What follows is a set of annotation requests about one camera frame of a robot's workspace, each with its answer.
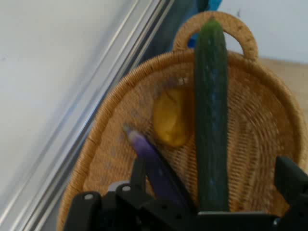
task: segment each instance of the green cucumber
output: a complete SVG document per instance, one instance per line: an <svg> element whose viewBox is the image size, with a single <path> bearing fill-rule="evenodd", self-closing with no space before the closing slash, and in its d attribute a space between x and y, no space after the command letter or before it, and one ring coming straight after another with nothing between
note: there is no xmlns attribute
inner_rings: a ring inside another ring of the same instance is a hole
<svg viewBox="0 0 308 231"><path fill-rule="evenodd" d="M194 55L199 211L228 211L228 54L214 18L201 28Z"/></svg>

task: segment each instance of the purple eggplant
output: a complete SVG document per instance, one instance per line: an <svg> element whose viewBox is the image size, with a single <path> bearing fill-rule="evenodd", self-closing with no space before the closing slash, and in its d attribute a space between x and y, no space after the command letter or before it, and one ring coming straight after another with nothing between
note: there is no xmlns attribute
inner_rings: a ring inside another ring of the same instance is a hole
<svg viewBox="0 0 308 231"><path fill-rule="evenodd" d="M145 171L155 195L177 206L196 212L196 207L177 174L160 152L138 131L124 126L138 158L145 161Z"/></svg>

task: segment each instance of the basket handle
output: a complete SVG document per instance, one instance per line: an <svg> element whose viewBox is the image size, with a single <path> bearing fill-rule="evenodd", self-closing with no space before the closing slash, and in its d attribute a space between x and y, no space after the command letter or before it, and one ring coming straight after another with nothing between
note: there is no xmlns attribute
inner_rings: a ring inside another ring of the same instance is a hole
<svg viewBox="0 0 308 231"><path fill-rule="evenodd" d="M224 32L228 33L239 42L245 58L254 61L257 60L257 43L249 28L236 17L228 13L217 11L202 12L188 19L175 36L173 51L186 50L191 35L199 32L204 23L211 17L214 17L221 24Z"/></svg>

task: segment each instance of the wicker basket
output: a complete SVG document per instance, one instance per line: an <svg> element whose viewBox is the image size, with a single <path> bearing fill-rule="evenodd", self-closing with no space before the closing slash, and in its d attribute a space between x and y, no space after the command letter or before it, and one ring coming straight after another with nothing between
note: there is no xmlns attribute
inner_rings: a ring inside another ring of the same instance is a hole
<svg viewBox="0 0 308 231"><path fill-rule="evenodd" d="M161 92L193 78L193 50L186 44L211 16L235 37L244 52L228 55L230 209L277 215L286 210L285 201L273 185L274 164L276 156L286 155L306 168L307 128L302 112L282 81L257 61L256 41L247 26L229 14L206 12L181 27L173 52L140 65L105 99L64 193L58 230L62 230L77 193L94 190L105 194L112 182L129 179L136 154L122 131L124 123L152 137L197 202L194 136L183 147L165 147L153 135L151 110Z"/></svg>

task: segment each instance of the white wall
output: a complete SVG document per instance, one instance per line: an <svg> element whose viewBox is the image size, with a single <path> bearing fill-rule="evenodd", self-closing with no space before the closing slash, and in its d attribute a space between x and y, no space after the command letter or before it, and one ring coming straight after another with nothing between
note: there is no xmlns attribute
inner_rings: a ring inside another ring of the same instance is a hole
<svg viewBox="0 0 308 231"><path fill-rule="evenodd" d="M134 2L0 1L0 195L33 158L37 139L50 135L42 130L63 116Z"/></svg>
<svg viewBox="0 0 308 231"><path fill-rule="evenodd" d="M260 56L308 63L307 0L222 0L218 10L248 25ZM227 45L228 49L241 51L230 38Z"/></svg>

